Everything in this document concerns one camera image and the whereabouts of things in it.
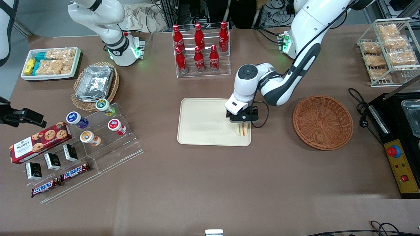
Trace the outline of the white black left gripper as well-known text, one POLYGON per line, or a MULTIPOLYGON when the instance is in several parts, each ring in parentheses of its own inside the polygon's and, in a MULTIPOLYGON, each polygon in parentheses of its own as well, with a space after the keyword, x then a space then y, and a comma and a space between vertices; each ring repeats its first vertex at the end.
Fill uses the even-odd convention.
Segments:
POLYGON ((232 94, 225 103, 226 117, 230 122, 257 122, 259 120, 257 106, 243 103, 232 94))

